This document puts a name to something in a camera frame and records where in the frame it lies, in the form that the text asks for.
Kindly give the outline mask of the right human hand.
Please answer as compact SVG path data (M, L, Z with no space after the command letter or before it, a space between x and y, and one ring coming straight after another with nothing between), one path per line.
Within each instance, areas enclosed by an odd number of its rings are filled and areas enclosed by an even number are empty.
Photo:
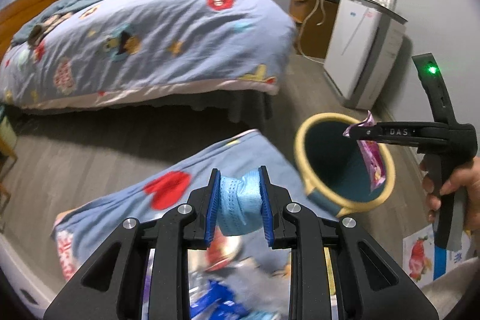
M434 221L436 212L441 207L441 200L434 195L434 183L431 179L425 165L425 158L422 159L419 168L426 172L422 180L422 188L426 191L425 204L429 209L428 221ZM468 200L465 210L464 228L471 232L479 230L480 217L480 165L479 157L475 157L472 161L457 167L451 174L450 178L442 185L439 190L441 196L445 196L456 192L460 188L467 190Z

